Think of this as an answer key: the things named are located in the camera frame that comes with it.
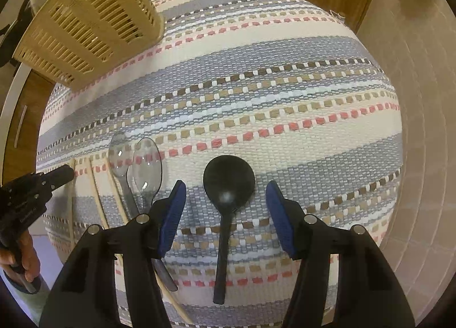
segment metal bolt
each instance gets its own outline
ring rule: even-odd
[[[87,231],[89,234],[95,235],[100,231],[100,227],[98,225],[90,225]]]
[[[304,221],[310,225],[313,225],[316,223],[316,217],[314,215],[306,215],[304,217]]]
[[[146,222],[148,222],[150,220],[149,216],[146,215],[145,213],[143,213],[142,215],[139,215],[137,218],[136,218],[136,222],[138,224],[145,224]]]
[[[366,232],[366,229],[362,225],[355,225],[353,227],[353,231],[356,234],[362,235],[362,234],[364,234]]]

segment yellow plastic basket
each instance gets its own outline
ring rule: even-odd
[[[80,90],[155,45],[163,31],[150,0],[47,0],[14,58]]]

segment white countertop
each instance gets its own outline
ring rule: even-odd
[[[6,95],[6,100],[0,115],[0,185],[3,177],[3,160],[5,158],[6,138],[13,118],[14,109],[16,108],[19,95],[24,88],[24,84],[29,76],[31,68],[28,65],[21,64],[11,83],[10,90]]]

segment silver drawer handle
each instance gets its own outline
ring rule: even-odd
[[[22,122],[24,122],[24,116],[26,115],[26,111],[27,111],[27,105],[25,105],[24,109],[22,110],[22,115],[21,115],[21,119],[19,121],[19,126],[17,127],[16,139],[14,139],[15,148],[17,148],[17,141],[19,140],[19,134],[21,132]]]

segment wooden cabinet door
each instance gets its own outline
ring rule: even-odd
[[[2,182],[4,184],[27,173],[35,172],[41,120],[53,88],[53,83],[34,71],[30,72],[14,109],[8,131],[3,160]],[[25,106],[27,109],[19,129]]]

